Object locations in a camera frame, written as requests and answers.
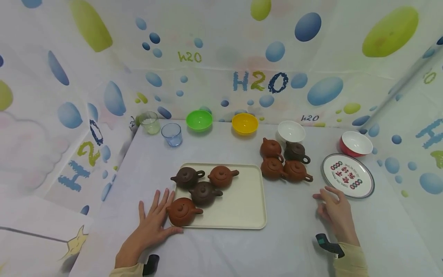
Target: clear glass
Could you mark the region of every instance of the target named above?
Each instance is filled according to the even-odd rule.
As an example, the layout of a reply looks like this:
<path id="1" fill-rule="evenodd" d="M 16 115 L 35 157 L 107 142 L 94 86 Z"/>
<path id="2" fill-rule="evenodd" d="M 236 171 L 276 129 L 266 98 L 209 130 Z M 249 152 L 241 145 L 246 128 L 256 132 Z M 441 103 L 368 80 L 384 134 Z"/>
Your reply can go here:
<path id="1" fill-rule="evenodd" d="M 171 147 L 177 147 L 182 144 L 182 128 L 175 123 L 168 123 L 162 128 L 162 136 Z"/>
<path id="2" fill-rule="evenodd" d="M 154 112 L 145 112 L 139 116 L 140 125 L 147 134 L 155 135 L 160 132 L 159 117 Z"/>

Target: sleeve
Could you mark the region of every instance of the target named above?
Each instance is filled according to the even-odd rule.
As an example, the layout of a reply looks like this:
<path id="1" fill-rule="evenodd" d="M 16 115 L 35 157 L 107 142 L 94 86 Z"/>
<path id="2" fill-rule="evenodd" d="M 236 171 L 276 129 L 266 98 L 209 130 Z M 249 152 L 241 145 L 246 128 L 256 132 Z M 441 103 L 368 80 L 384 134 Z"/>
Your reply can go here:
<path id="1" fill-rule="evenodd" d="M 143 264 L 138 263 L 131 267 L 121 267 L 113 269 L 109 274 L 109 277 L 142 277 Z"/>
<path id="2" fill-rule="evenodd" d="M 345 256 L 335 259 L 334 268 L 336 277 L 369 277 L 368 266 L 361 247 L 347 243 L 338 243 Z"/>

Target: white plate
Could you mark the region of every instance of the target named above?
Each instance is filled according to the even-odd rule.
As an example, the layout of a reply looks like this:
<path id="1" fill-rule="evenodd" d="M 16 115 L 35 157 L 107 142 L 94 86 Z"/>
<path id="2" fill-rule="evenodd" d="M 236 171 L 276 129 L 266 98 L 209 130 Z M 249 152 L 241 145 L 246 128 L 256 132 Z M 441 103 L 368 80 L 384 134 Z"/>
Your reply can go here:
<path id="1" fill-rule="evenodd" d="M 216 197 L 209 207 L 203 207 L 203 214 L 196 215 L 191 225 L 193 228 L 226 228 L 226 229 L 263 229 L 266 225 L 266 206 L 264 203 L 263 179 L 261 170 L 254 164 L 200 164 L 186 163 L 180 168 L 190 167 L 196 171 L 203 170 L 205 177 L 198 179 L 208 181 L 211 170 L 224 165 L 230 170 L 238 170 L 230 187 L 220 189 L 223 196 Z M 191 198 L 188 190 L 175 188 L 175 199 Z"/>
<path id="2" fill-rule="evenodd" d="M 375 183 L 368 168 L 358 160 L 342 154 L 332 154 L 322 163 L 327 183 L 352 198 L 370 197 Z"/>

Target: reddish-brown teapot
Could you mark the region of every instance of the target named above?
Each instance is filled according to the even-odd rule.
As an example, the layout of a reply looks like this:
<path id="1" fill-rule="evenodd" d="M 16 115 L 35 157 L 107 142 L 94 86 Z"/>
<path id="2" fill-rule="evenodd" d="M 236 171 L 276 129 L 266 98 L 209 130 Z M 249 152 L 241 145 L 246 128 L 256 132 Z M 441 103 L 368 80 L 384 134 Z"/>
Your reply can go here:
<path id="1" fill-rule="evenodd" d="M 271 180 L 277 180 L 280 177 L 287 178 L 287 174 L 283 171 L 283 164 L 277 158 L 263 158 L 261 163 L 261 174 Z"/>
<path id="2" fill-rule="evenodd" d="M 297 160 L 286 160 L 284 163 L 284 172 L 288 175 L 290 182 L 306 181 L 312 182 L 314 179 L 306 172 L 305 166 Z"/>
<path id="3" fill-rule="evenodd" d="M 178 187 L 190 189 L 197 183 L 199 178 L 205 176 L 203 170 L 195 171 L 193 168 L 183 167 L 177 173 L 177 176 L 171 177 Z"/>
<path id="4" fill-rule="evenodd" d="M 238 170 L 230 171 L 226 166 L 219 165 L 211 170 L 208 178 L 214 186 L 223 188 L 229 187 L 229 185 L 232 183 L 232 178 L 238 174 L 240 174 Z"/>
<path id="5" fill-rule="evenodd" d="M 263 138 L 263 143 L 260 147 L 260 153 L 263 157 L 277 158 L 280 162 L 284 162 L 283 156 L 281 156 L 281 146 L 276 140 L 268 140 Z"/>
<path id="6" fill-rule="evenodd" d="M 190 189 L 192 202 L 197 206 L 209 206 L 215 201 L 216 196 L 222 196 L 222 191 L 217 191 L 213 184 L 209 182 L 198 182 L 193 189 Z"/>
<path id="7" fill-rule="evenodd" d="M 172 225 L 183 227 L 192 223 L 195 215 L 203 213 L 202 209 L 195 208 L 195 204 L 189 198 L 178 198 L 166 208 Z"/>

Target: dark brown teapot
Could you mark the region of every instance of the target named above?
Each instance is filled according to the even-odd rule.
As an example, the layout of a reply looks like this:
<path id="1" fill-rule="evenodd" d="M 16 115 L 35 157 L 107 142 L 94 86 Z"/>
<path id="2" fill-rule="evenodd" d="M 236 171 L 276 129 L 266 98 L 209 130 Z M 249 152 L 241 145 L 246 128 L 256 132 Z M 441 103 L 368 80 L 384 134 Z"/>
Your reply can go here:
<path id="1" fill-rule="evenodd" d="M 299 182 L 306 181 L 312 182 L 314 179 L 306 172 L 305 166 L 297 160 L 286 160 L 284 163 L 284 172 L 288 175 L 288 181 Z"/>
<path id="2" fill-rule="evenodd" d="M 311 162 L 311 159 L 305 155 L 305 148 L 298 142 L 286 142 L 284 157 L 287 160 L 297 160 L 304 164 Z"/>
<path id="3" fill-rule="evenodd" d="M 270 180 L 277 180 L 280 177 L 288 177 L 283 171 L 283 164 L 277 158 L 263 158 L 263 163 L 261 163 L 260 169 L 261 174 Z"/>
<path id="4" fill-rule="evenodd" d="M 229 187 L 232 183 L 232 178 L 238 174 L 240 174 L 238 170 L 230 171 L 226 166 L 219 165 L 211 170 L 208 178 L 214 186 L 224 188 Z"/>
<path id="5" fill-rule="evenodd" d="M 184 167 L 179 170 L 177 176 L 171 177 L 171 180 L 175 181 L 178 187 L 184 189 L 192 188 L 199 178 L 205 176 L 203 170 L 195 171 L 193 168 Z"/>
<path id="6" fill-rule="evenodd" d="M 260 153 L 263 157 L 277 158 L 280 162 L 284 162 L 283 156 L 281 156 L 281 146 L 276 140 L 268 140 L 263 138 L 263 143 L 260 147 Z"/>
<path id="7" fill-rule="evenodd" d="M 198 182 L 193 189 L 190 189 L 192 202 L 197 206 L 209 206 L 215 201 L 216 196 L 222 196 L 222 191 L 217 191 L 213 184 L 209 182 Z"/>
<path id="8" fill-rule="evenodd" d="M 195 215 L 203 213 L 202 209 L 195 208 L 195 204 L 189 198 L 178 198 L 166 208 L 172 225 L 183 227 L 192 223 Z"/>

